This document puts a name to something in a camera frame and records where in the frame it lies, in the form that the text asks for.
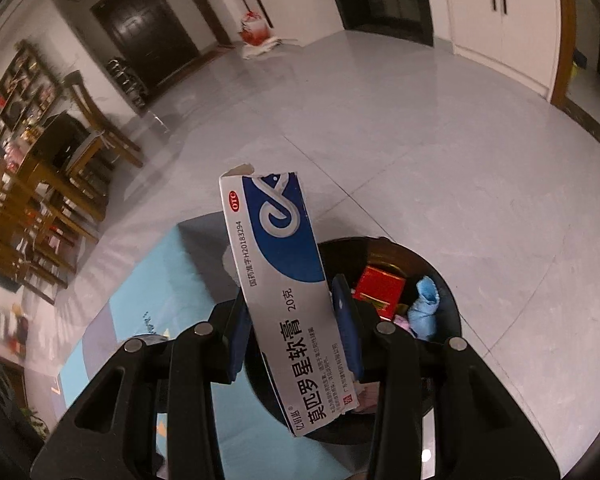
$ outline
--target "shelf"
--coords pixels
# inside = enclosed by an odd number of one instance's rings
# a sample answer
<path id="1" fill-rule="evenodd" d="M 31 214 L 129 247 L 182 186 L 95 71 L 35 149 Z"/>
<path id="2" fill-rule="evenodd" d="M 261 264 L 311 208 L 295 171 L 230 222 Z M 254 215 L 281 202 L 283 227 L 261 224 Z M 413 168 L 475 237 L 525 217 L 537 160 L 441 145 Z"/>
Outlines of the shelf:
<path id="1" fill-rule="evenodd" d="M 24 62 L 21 66 L 17 67 L 16 62 L 19 59 L 22 59 Z M 29 66 L 33 63 L 36 64 L 36 68 L 35 70 L 30 70 Z M 7 85 L 5 85 L 6 79 L 9 78 L 11 80 L 10 82 L 13 82 L 13 80 L 17 80 L 23 76 L 26 76 L 29 79 L 27 85 L 24 86 L 22 81 L 18 81 L 14 88 L 10 92 L 7 92 Z M 33 85 L 40 79 L 40 76 L 44 76 L 46 80 L 48 80 L 48 83 L 45 80 L 35 88 Z M 40 92 L 48 85 L 55 89 L 56 94 L 49 106 L 43 110 L 40 104 Z M 30 90 L 33 90 L 33 93 L 27 98 L 26 95 Z M 26 41 L 22 40 L 17 44 L 16 55 L 13 57 L 10 65 L 0 79 L 0 95 L 5 99 L 4 106 L 0 107 L 0 121 L 4 123 L 3 126 L 0 126 L 0 156 L 3 156 L 4 149 L 1 146 L 1 143 L 4 139 L 19 133 L 22 127 L 23 118 L 30 113 L 34 106 L 40 110 L 38 122 L 42 121 L 62 95 L 62 87 L 58 84 L 55 76 L 41 61 L 36 49 Z M 8 118 L 7 110 L 13 105 L 15 99 L 21 102 L 22 110 L 17 119 L 11 121 L 10 118 Z"/>

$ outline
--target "metal screw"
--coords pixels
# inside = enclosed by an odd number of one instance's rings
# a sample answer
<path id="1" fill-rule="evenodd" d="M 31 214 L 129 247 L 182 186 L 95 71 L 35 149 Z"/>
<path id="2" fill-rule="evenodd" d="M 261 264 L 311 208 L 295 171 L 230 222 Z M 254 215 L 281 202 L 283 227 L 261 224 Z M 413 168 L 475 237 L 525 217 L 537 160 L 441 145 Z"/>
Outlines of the metal screw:
<path id="1" fill-rule="evenodd" d="M 449 340 L 449 346 L 451 346 L 451 348 L 454 350 L 461 352 L 462 350 L 466 349 L 466 341 L 461 337 L 452 337 Z"/>
<path id="2" fill-rule="evenodd" d="M 139 339 L 133 338 L 130 339 L 129 341 L 127 341 L 125 343 L 125 351 L 126 352 L 137 352 L 139 349 L 142 348 L 142 341 L 140 341 Z"/>
<path id="3" fill-rule="evenodd" d="M 395 325 L 391 321 L 381 321 L 376 325 L 376 330 L 384 335 L 389 335 L 395 332 Z"/>
<path id="4" fill-rule="evenodd" d="M 214 331 L 214 326 L 206 321 L 203 321 L 202 323 L 198 323 L 194 329 L 193 332 L 196 333 L 196 335 L 209 335 Z"/>

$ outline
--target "blue and white box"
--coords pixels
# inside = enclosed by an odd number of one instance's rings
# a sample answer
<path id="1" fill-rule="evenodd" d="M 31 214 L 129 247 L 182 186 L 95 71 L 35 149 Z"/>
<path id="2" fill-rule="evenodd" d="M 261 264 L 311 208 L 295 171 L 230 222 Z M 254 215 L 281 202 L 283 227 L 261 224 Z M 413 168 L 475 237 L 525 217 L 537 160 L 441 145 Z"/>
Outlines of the blue and white box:
<path id="1" fill-rule="evenodd" d="M 358 406 L 295 173 L 220 178 L 222 208 L 258 345 L 295 436 Z"/>

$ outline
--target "plastic bag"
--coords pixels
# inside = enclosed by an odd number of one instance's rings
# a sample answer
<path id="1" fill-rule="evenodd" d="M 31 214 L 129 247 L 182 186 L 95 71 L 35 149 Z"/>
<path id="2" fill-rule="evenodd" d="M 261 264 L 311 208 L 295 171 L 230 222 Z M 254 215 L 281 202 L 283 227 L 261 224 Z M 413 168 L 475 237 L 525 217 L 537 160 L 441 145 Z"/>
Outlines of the plastic bag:
<path id="1" fill-rule="evenodd" d="M 271 37 L 266 20 L 257 12 L 250 10 L 242 17 L 242 40 L 250 45 L 258 46 Z"/>

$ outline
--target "blue glove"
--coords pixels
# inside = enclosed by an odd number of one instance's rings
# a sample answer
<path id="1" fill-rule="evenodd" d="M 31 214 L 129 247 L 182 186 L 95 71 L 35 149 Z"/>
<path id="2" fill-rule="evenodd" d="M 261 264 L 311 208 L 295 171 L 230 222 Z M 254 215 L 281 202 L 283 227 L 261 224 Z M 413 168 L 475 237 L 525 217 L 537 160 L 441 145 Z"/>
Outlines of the blue glove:
<path id="1" fill-rule="evenodd" d="M 416 285 L 418 299 L 407 311 L 407 319 L 418 339 L 428 341 L 437 330 L 435 313 L 440 305 L 440 295 L 436 284 L 429 276 Z"/>

